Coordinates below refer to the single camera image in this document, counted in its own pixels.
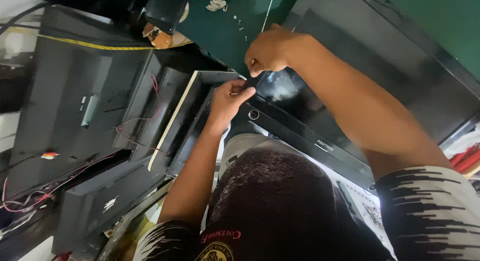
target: shirt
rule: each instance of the shirt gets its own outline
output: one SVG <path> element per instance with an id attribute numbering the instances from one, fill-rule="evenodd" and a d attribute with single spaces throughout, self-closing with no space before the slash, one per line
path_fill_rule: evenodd
<path id="1" fill-rule="evenodd" d="M 457 172 L 434 166 L 376 182 L 383 226 L 399 260 L 480 260 L 480 199 Z M 339 189 L 302 155 L 254 147 L 215 189 L 206 229 L 157 224 L 134 261 L 393 260 Z"/>

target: man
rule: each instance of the man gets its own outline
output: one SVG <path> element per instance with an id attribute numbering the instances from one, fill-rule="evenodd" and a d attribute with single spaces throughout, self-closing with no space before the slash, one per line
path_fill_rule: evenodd
<path id="1" fill-rule="evenodd" d="M 362 149 L 399 260 L 480 260 L 479 197 L 392 95 L 313 37 L 278 25 L 257 37 L 245 63 L 253 77 L 293 68 Z M 210 200 L 222 134 L 255 94 L 249 87 L 232 95 L 243 84 L 216 89 L 205 128 L 134 260 L 393 260 L 327 175 L 279 140 L 232 137 L 224 156 L 237 160 Z"/>

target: polytron logo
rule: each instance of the polytron logo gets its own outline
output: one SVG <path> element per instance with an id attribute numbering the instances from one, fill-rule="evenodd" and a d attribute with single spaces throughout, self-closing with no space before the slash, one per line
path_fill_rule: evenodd
<path id="1" fill-rule="evenodd" d="M 317 142 L 322 145 L 323 147 L 326 147 L 329 151 L 333 151 L 333 147 L 330 147 L 329 145 L 327 145 L 326 143 L 320 141 L 320 140 L 317 140 Z"/>

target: metal rod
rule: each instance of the metal rod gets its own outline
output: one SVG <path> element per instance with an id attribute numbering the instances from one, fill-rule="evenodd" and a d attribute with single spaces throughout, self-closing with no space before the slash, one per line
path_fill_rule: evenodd
<path id="1" fill-rule="evenodd" d="M 268 6 L 267 15 L 265 16 L 265 21 L 263 22 L 263 27 L 261 27 L 261 31 L 265 30 L 265 24 L 267 24 L 268 13 L 270 12 L 270 7 L 272 7 L 273 0 L 270 0 L 270 5 Z"/>

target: printed logo on shirt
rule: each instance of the printed logo on shirt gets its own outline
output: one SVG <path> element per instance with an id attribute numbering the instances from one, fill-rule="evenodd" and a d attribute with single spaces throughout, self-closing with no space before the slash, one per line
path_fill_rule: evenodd
<path id="1" fill-rule="evenodd" d="M 203 249 L 195 261 L 233 261 L 233 253 L 227 244 L 215 241 Z"/>
<path id="2" fill-rule="evenodd" d="M 234 240 L 240 239 L 242 233 L 240 231 L 229 231 L 229 230 L 221 230 L 212 233 L 208 233 L 201 236 L 201 242 L 205 243 L 208 239 L 215 238 L 215 237 L 231 237 Z"/>

